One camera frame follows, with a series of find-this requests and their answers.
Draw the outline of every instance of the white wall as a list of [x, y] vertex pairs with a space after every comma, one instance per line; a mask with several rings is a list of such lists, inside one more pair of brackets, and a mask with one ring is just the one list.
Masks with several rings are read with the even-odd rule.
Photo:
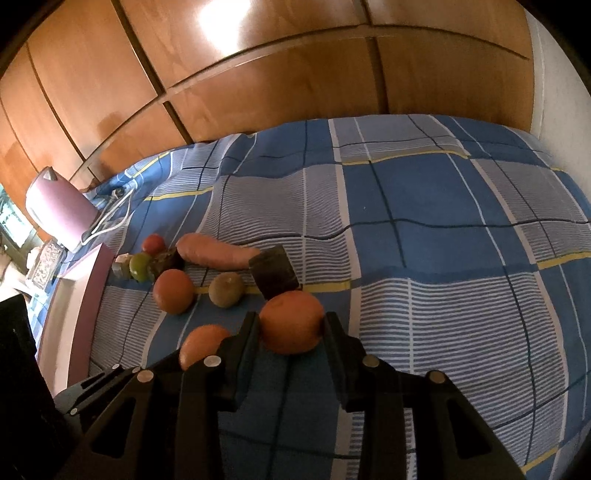
[[15, 295], [19, 295], [20, 292], [16, 291], [14, 288], [8, 287], [2, 283], [0, 283], [0, 301], [4, 301], [9, 299], [10, 297], [14, 297]]
[[591, 199], [591, 96], [556, 40], [526, 14], [534, 50], [531, 133]]

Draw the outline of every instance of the screw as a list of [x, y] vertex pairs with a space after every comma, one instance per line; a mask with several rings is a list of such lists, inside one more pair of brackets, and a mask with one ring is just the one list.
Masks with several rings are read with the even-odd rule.
[[140, 383], [151, 382], [153, 378], [154, 378], [154, 373], [151, 370], [142, 370], [138, 374], [138, 382], [140, 382]]
[[379, 358], [376, 357], [375, 355], [365, 355], [363, 357], [363, 360], [361, 360], [361, 362], [366, 367], [376, 368], [379, 365]]
[[429, 380], [433, 383], [442, 384], [445, 383], [445, 375], [439, 370], [433, 370], [432, 372], [429, 372]]
[[219, 364], [222, 363], [222, 359], [219, 358], [217, 355], [210, 355], [205, 357], [203, 363], [206, 367], [217, 367]]

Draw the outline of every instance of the tomato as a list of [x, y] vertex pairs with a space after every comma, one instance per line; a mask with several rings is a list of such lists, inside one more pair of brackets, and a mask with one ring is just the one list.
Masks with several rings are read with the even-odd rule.
[[153, 257], [158, 255], [160, 252], [166, 250], [164, 238], [159, 236], [159, 234], [157, 233], [152, 233], [152, 235], [148, 235], [142, 243], [142, 250], [146, 252], [148, 255], [152, 255]]
[[131, 276], [137, 281], [148, 281], [150, 279], [148, 276], [148, 264], [151, 261], [152, 257], [146, 252], [135, 254], [131, 257], [131, 260], [129, 260], [129, 271], [131, 272]]

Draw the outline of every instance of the white cable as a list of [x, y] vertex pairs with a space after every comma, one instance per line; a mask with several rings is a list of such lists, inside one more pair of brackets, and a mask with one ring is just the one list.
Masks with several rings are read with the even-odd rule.
[[[125, 194], [124, 198], [126, 198], [130, 193], [133, 193], [133, 192], [134, 192], [134, 190], [130, 190], [127, 194]], [[110, 232], [112, 230], [115, 230], [116, 228], [119, 228], [121, 225], [123, 225], [127, 221], [127, 219], [129, 218], [129, 211], [131, 210], [131, 199], [132, 199], [132, 197], [130, 196], [129, 197], [129, 202], [127, 203], [127, 212], [126, 212], [125, 216], [123, 217], [123, 219], [119, 223], [117, 223], [117, 225], [110, 226], [109, 228], [106, 228], [105, 230], [101, 230], [100, 232], [96, 232], [95, 231], [95, 233], [93, 233], [90, 237], [88, 237], [86, 240], [84, 240], [81, 243], [81, 245], [84, 246], [90, 240], [92, 240], [94, 237], [99, 236], [99, 235], [102, 235], [103, 233], [107, 233], [107, 232]]]
[[99, 223], [97, 223], [96, 226], [92, 229], [92, 233], [95, 233], [104, 221], [111, 218], [113, 216], [113, 214], [119, 209], [119, 207], [121, 205], [123, 205], [123, 202], [125, 201], [125, 199], [129, 195], [131, 195], [134, 191], [135, 191], [135, 189], [131, 189], [125, 195], [123, 195], [119, 200], [117, 200], [117, 202], [115, 203], [113, 208], [109, 211], [109, 213], [107, 213], [102, 219], [100, 219]]

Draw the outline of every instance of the blue plaid bedsheet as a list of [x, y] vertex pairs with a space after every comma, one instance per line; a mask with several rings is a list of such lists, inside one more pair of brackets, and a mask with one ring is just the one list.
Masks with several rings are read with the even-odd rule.
[[45, 325], [45, 318], [51, 302], [51, 297], [56, 288], [56, 278], [54, 278], [44, 291], [36, 290], [33, 292], [31, 300], [27, 304], [27, 315], [29, 318], [29, 325], [31, 332], [35, 339], [35, 345], [39, 348], [41, 342], [41, 334], [43, 333], [43, 326]]
[[[449, 116], [297, 122], [144, 159], [93, 201], [117, 187], [137, 189], [132, 216], [76, 258], [98, 242], [137, 252], [153, 232], [170, 245], [195, 231], [283, 244], [368, 352], [445, 371], [528, 479], [559, 478], [589, 432], [591, 206], [531, 135]], [[157, 309], [148, 284], [109, 277], [91, 374], [151, 364], [205, 323], [236, 332], [263, 305], [248, 294], [218, 309], [206, 294], [217, 272], [187, 272], [200, 295], [179, 316]], [[356, 478], [362, 428], [339, 409], [322, 345], [289, 358], [261, 349], [242, 408], [220, 415], [226, 474]]]

